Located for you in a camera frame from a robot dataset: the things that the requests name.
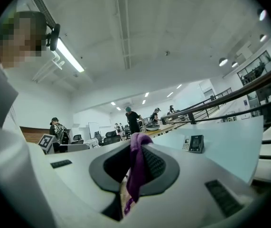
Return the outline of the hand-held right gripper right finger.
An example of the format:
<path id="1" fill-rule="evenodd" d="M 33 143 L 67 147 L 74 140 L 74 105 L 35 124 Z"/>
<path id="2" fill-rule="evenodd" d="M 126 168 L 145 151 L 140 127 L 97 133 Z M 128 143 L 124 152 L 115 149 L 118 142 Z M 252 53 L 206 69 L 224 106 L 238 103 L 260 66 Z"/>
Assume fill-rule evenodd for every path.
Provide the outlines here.
<path id="1" fill-rule="evenodd" d="M 162 194 L 141 197 L 126 216 L 127 224 L 225 224 L 225 217 L 205 186 L 218 180 L 244 206 L 254 200 L 253 189 L 203 154 L 192 154 L 161 145 L 149 144 L 173 157 L 180 172 Z"/>

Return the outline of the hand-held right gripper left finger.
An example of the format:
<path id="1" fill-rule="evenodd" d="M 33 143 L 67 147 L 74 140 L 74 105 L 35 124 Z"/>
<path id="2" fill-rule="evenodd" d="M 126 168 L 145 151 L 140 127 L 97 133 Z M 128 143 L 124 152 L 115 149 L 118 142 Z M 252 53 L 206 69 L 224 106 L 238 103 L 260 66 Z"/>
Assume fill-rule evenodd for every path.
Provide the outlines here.
<path id="1" fill-rule="evenodd" d="M 101 190 L 89 174 L 91 162 L 112 150 L 130 145 L 130 141 L 121 141 L 96 149 L 46 155 L 49 163 L 70 160 L 72 163 L 56 168 L 55 172 L 66 186 L 92 209 L 101 212 L 114 199 L 114 194 Z"/>

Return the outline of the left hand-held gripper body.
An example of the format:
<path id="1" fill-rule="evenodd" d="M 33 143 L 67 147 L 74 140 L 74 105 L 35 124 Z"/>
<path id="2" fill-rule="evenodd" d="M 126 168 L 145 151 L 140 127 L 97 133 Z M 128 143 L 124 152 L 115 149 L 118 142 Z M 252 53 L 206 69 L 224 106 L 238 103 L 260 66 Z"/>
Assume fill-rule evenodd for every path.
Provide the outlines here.
<path id="1" fill-rule="evenodd" d="M 55 153 L 53 143 L 57 142 L 57 139 L 54 135 L 44 134 L 38 142 L 38 145 L 43 150 L 44 154 L 53 154 Z"/>

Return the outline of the purple cloth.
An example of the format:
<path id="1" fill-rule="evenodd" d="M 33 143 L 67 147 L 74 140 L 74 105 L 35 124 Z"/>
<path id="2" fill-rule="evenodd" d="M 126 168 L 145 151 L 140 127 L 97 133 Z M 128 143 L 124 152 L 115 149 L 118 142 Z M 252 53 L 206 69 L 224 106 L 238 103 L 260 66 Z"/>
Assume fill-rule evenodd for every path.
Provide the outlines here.
<path id="1" fill-rule="evenodd" d="M 127 179 L 126 190 L 130 195 L 124 208 L 124 215 L 130 212 L 131 204 L 140 197 L 140 187 L 146 183 L 144 156 L 142 144 L 153 143 L 152 139 L 143 133 L 133 133 L 130 145 L 130 174 Z"/>

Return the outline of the black office chair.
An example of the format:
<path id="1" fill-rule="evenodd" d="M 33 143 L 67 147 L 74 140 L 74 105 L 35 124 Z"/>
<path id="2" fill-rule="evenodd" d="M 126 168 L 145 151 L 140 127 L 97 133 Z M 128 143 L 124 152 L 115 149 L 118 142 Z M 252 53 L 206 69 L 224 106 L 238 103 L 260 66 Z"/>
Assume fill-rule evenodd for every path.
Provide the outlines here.
<path id="1" fill-rule="evenodd" d="M 97 131 L 97 132 L 94 133 L 94 137 L 97 139 L 98 145 L 99 146 L 103 146 L 103 138 L 102 138 L 102 136 L 101 136 L 101 134 L 100 134 L 99 131 Z"/>
<path id="2" fill-rule="evenodd" d="M 107 132 L 103 139 L 103 145 L 109 145 L 121 141 L 121 136 L 116 131 Z"/>
<path id="3" fill-rule="evenodd" d="M 74 135 L 71 144 L 83 144 L 84 140 L 80 134 Z"/>

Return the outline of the person's white shirt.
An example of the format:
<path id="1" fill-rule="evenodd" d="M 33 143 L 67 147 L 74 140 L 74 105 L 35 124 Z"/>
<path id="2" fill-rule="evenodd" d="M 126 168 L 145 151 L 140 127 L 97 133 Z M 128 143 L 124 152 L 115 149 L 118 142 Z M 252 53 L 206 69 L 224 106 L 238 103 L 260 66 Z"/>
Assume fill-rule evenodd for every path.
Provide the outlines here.
<path id="1" fill-rule="evenodd" d="M 0 192 L 33 228 L 56 228 L 54 215 L 31 162 L 29 148 L 13 117 L 17 91 L 0 65 Z"/>

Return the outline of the whiteboard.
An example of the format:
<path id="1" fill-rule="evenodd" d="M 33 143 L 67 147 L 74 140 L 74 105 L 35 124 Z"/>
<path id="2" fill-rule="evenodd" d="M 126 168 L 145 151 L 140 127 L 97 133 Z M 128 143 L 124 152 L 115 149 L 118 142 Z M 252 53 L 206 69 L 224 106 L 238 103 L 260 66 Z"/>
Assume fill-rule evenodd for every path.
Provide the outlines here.
<path id="1" fill-rule="evenodd" d="M 95 133 L 100 133 L 100 126 L 98 123 L 89 122 L 88 129 L 89 129 L 89 135 L 91 139 L 95 138 Z"/>

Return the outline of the light wooden table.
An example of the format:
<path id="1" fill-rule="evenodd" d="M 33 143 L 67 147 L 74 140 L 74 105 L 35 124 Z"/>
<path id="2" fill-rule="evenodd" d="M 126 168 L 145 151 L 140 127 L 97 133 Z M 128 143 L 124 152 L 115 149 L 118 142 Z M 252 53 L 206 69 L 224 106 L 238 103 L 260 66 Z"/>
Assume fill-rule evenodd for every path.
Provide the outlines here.
<path id="1" fill-rule="evenodd" d="M 159 135 L 163 135 L 166 132 L 172 131 L 175 129 L 175 125 L 160 125 L 160 128 L 155 131 L 146 131 L 145 134 L 150 138 L 157 137 Z"/>

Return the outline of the black railing with wooden handrail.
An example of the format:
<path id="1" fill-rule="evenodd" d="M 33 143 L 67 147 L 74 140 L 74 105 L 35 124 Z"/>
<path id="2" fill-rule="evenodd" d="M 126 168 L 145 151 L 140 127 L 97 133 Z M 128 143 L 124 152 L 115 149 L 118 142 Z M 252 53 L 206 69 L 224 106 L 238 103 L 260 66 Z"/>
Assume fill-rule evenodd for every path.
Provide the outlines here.
<path id="1" fill-rule="evenodd" d="M 219 120 L 219 119 L 224 119 L 224 118 L 229 118 L 229 117 L 234 117 L 234 116 L 239 116 L 243 115 L 246 113 L 252 113 L 252 112 L 260 112 L 263 117 L 264 117 L 264 125 L 263 127 L 268 129 L 271 127 L 271 101 L 268 99 L 267 93 L 269 90 L 266 89 L 267 86 L 271 84 L 271 71 L 266 73 L 265 75 L 261 76 L 260 78 L 254 80 L 253 82 L 245 85 L 243 88 L 232 92 L 230 94 L 227 94 L 225 96 L 222 96 L 218 99 L 215 99 L 207 104 L 204 104 L 203 106 L 199 106 L 198 104 L 194 105 L 193 107 L 189 107 L 183 111 L 179 111 L 172 116 L 180 116 L 180 115 L 186 115 L 187 119 L 184 121 L 173 121 L 174 124 L 197 124 L 200 122 L 206 122 L 206 121 L 213 121 L 213 120 Z M 203 118 L 203 119 L 198 119 L 196 118 L 196 114 L 203 112 L 203 111 L 208 111 L 208 109 L 214 109 L 218 108 L 221 105 L 224 105 L 226 103 L 231 103 L 232 101 L 238 100 L 249 93 L 256 92 L 257 97 L 263 97 L 265 104 L 259 104 L 258 106 L 254 108 L 250 108 L 248 110 L 243 110 L 238 113 L 231 113 L 231 114 L 226 114 L 226 115 L 221 115 L 217 117 L 208 117 L 208 118 Z"/>

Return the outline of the white ceiling pipes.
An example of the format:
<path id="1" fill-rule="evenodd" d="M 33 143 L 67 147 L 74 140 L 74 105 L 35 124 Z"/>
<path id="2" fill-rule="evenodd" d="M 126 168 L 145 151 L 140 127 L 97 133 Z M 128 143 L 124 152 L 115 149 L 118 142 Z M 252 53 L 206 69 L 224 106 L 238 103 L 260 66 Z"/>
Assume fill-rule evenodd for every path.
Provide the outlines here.
<path id="1" fill-rule="evenodd" d="M 57 52 L 51 51 L 51 53 L 53 54 L 53 56 L 48 59 L 43 66 L 40 67 L 40 69 L 32 77 L 31 81 L 39 84 L 57 69 L 62 70 L 62 66 L 65 64 L 65 61 L 61 60 L 61 57 L 58 55 Z"/>

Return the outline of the fluorescent tube light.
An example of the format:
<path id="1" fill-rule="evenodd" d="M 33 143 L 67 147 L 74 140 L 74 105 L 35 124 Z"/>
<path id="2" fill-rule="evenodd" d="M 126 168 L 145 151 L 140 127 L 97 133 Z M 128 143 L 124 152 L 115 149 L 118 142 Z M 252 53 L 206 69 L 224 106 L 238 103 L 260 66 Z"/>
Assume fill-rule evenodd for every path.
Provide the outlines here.
<path id="1" fill-rule="evenodd" d="M 67 61 L 79 72 L 84 72 L 84 68 L 80 65 L 80 63 L 76 60 L 76 58 L 72 55 L 72 53 L 68 50 L 66 45 L 63 43 L 61 38 L 57 40 L 57 49 L 60 53 L 67 59 Z"/>

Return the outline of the black metal railing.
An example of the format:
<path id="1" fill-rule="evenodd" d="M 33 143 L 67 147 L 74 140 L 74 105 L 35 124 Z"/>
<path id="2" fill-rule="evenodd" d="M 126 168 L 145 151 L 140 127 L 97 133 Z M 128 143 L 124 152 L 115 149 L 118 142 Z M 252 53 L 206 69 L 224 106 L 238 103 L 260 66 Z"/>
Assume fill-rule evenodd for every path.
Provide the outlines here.
<path id="1" fill-rule="evenodd" d="M 194 104 L 190 108 L 195 108 L 195 107 L 199 107 L 201 105 L 205 105 L 205 104 L 207 104 L 207 103 L 209 103 L 211 101 L 214 101 L 216 99 L 222 98 L 222 97 L 230 94 L 231 92 L 232 92 L 231 88 L 228 88 L 228 89 L 226 89 L 226 90 L 224 90 L 224 91 L 222 91 L 222 92 L 220 92 L 220 93 L 218 93 L 216 95 L 211 95 L 208 99 L 206 99 L 204 101 L 201 101 L 201 102 L 199 102 L 197 104 Z"/>

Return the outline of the row of ceiling light panels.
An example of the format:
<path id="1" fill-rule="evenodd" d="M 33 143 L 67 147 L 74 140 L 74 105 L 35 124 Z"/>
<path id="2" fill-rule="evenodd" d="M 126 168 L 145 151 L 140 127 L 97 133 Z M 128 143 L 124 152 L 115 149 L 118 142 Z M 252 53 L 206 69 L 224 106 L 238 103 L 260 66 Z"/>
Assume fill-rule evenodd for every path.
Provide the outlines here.
<path id="1" fill-rule="evenodd" d="M 179 93 L 186 84 L 179 84 L 177 86 L 163 88 L 156 91 L 150 91 L 139 95 L 130 96 L 124 99 L 110 102 L 112 107 L 115 107 L 117 111 L 123 110 L 126 107 L 136 108 L 142 105 L 153 105 L 161 103 L 173 98 Z"/>

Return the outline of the dark framed glass partition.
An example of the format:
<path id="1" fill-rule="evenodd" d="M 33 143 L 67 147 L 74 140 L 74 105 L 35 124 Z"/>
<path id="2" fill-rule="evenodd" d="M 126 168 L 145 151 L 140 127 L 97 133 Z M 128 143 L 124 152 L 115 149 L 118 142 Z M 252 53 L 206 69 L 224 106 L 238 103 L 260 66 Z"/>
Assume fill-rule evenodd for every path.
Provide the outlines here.
<path id="1" fill-rule="evenodd" d="M 253 82 L 261 76 L 271 71 L 271 57 L 267 51 L 264 51 L 253 62 L 248 64 L 237 75 L 243 86 Z M 271 83 L 247 94 L 250 108 L 256 108 L 260 105 L 271 102 Z M 271 122 L 271 106 L 261 110 L 251 112 L 252 117 L 264 116 L 265 122 Z"/>

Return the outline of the ceiling air vent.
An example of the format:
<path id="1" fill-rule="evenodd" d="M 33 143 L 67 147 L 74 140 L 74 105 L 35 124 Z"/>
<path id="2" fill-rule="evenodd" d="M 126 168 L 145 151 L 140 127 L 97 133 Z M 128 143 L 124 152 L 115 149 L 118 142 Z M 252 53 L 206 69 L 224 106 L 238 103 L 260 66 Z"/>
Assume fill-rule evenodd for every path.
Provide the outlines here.
<path id="1" fill-rule="evenodd" d="M 43 0 L 33 0 L 33 2 L 36 5 L 36 7 L 38 8 L 38 10 L 45 15 L 46 20 L 47 20 L 47 24 L 53 28 L 56 23 L 55 23 L 53 17 L 51 16 L 49 10 L 47 9 L 44 1 Z"/>

